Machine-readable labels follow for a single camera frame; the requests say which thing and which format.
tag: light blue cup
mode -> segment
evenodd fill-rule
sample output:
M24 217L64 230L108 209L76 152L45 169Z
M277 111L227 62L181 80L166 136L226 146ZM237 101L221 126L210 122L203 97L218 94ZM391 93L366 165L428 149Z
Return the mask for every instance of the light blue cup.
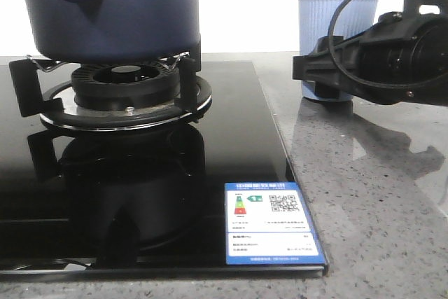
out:
M328 33L331 17L343 0L299 0L300 55L308 55L322 36ZM341 12L335 26L335 35L345 39L364 32L373 25L378 0L353 0ZM306 98L344 102L353 97L340 92L338 98L328 99L314 94L314 82L302 82L302 95Z

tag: black cable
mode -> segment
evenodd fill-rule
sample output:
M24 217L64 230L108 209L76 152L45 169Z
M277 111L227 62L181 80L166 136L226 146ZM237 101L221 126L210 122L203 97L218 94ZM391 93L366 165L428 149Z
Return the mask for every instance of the black cable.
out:
M416 88L422 88L423 86L427 84L434 85L436 80L443 80L445 77L444 74L439 75L435 78L432 78L430 80L425 80L417 83L412 84L388 84L388 83L378 83L378 82L372 82L367 81L362 78L359 78L357 76L354 76L352 73L350 73L344 65L337 60L336 51L335 51L335 42L334 42L334 31L336 26L336 21L339 18L342 10L344 10L345 6L347 6L352 0L344 0L337 8L333 16L331 17L330 26L328 27L328 50L330 51L330 58L332 63L335 65L336 69L343 73L345 76L350 78L351 80L360 83L362 85L369 85L376 88L381 89L405 89L405 90L411 90Z

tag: gray speckled countertop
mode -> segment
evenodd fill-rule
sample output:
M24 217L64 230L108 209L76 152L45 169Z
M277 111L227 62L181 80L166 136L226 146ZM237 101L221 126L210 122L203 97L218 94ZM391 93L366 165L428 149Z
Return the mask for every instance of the gray speckled countertop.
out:
M295 53L251 60L309 200L330 272L320 279L0 283L0 298L448 298L448 108L316 104Z

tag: gas burner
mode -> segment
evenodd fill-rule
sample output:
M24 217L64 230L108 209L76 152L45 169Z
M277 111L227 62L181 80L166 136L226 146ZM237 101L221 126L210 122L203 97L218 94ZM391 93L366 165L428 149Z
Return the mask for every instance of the gas burner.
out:
M63 130L114 132L141 130L203 117L211 87L199 76L200 61L178 57L136 64L83 64L71 81L41 94L38 69L52 60L10 63L22 116L40 114L43 124Z

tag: black glass cooktop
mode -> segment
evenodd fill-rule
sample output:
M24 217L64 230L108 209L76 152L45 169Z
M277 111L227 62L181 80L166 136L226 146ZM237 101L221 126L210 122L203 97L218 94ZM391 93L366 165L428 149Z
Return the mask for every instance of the black glass cooktop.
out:
M43 90L75 68L40 74ZM0 74L0 279L300 270L226 265L225 183L293 181L250 62L203 64L213 104L198 124L100 136L22 118Z

